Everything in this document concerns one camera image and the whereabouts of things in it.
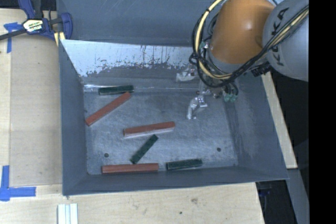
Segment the kuka logo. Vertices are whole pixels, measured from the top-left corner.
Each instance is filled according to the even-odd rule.
[[[276,22],[273,23],[273,31],[272,31],[272,36],[276,35],[278,33],[278,28],[280,27],[281,25],[281,21],[283,19],[283,15],[285,14],[285,12],[288,10],[289,8],[285,8],[285,9],[282,9],[279,13],[278,13],[278,18],[280,19],[280,22],[278,24],[276,24]],[[272,48],[272,51],[273,51],[273,57],[277,60],[277,64],[279,66],[284,66],[284,64],[281,62],[281,59],[280,59],[280,54],[279,54],[279,49],[278,49],[278,46],[275,46]]]

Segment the clamp handle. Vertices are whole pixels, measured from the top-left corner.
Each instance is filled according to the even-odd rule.
[[[41,0],[17,0],[26,15],[27,19],[33,18],[43,18],[43,13],[41,10]]]

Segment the blue clamp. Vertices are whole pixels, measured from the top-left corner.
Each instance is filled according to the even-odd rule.
[[[41,10],[41,0],[17,0],[26,15],[27,20],[23,23],[26,33],[29,35],[41,35],[52,40],[55,40],[55,31],[51,28],[50,21],[43,18]],[[72,34],[72,20],[69,13],[61,14],[61,21],[63,22],[63,32],[67,39]]]
[[[9,165],[2,167],[0,201],[9,201],[12,197],[35,197],[36,187],[9,187]]]

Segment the wooden board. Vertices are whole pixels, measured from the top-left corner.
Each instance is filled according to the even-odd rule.
[[[253,183],[70,197],[60,191],[38,186],[37,197],[0,202],[0,223],[56,223],[57,205],[73,203],[87,224],[265,223]]]

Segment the wooden stick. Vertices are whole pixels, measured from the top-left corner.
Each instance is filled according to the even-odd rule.
[[[140,173],[140,172],[156,172],[159,170],[158,163],[144,164],[116,164],[104,165],[101,167],[103,174],[119,174],[119,173]]]
[[[94,122],[104,117],[106,114],[110,113],[112,110],[114,110],[121,104],[125,103],[125,101],[127,101],[130,98],[131,98],[131,94],[129,92],[122,94],[118,98],[114,99],[111,103],[107,104],[106,106],[98,110],[96,113],[87,117],[85,119],[86,124],[88,126],[92,125]]]
[[[131,127],[123,130],[124,137],[134,137],[140,135],[151,135],[172,132],[175,128],[175,122],[162,122],[144,126]]]

